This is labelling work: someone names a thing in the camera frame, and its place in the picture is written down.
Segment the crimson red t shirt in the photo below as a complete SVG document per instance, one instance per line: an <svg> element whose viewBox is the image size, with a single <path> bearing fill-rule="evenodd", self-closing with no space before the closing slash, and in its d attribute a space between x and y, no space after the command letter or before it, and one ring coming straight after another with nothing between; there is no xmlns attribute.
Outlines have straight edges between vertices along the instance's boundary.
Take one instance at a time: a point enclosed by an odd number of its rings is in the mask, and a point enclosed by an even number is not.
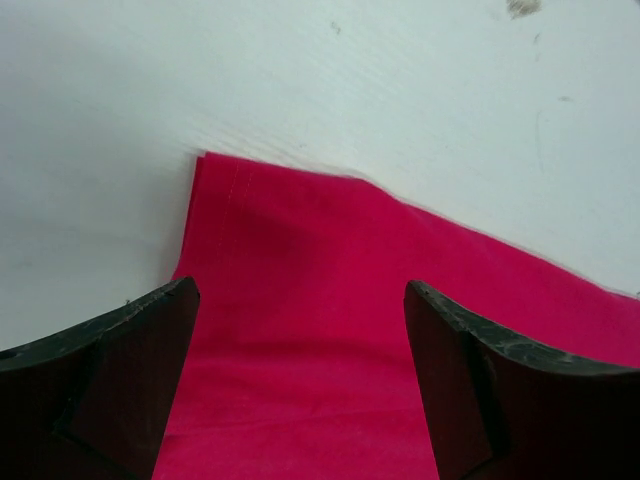
<svg viewBox="0 0 640 480"><path fill-rule="evenodd" d="M639 304L359 179L207 153L178 276L198 319L158 479L433 479L403 298L639 363Z"/></svg>

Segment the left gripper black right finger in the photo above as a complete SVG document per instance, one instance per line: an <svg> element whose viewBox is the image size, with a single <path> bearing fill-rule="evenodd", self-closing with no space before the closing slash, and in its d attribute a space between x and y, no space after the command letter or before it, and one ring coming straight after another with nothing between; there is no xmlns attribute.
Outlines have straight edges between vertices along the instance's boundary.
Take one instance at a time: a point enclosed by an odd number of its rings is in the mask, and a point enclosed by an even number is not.
<svg viewBox="0 0 640 480"><path fill-rule="evenodd" d="M635 479L639 372L556 349L410 282L405 323L442 479Z"/></svg>

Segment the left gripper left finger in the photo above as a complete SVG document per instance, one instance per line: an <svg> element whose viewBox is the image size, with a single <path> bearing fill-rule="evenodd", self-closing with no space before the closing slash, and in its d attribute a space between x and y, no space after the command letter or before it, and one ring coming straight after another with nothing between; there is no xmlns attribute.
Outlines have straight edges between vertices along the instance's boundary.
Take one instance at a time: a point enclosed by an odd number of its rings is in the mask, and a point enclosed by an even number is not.
<svg viewBox="0 0 640 480"><path fill-rule="evenodd" d="M184 277L2 351L2 478L151 478L199 303Z"/></svg>

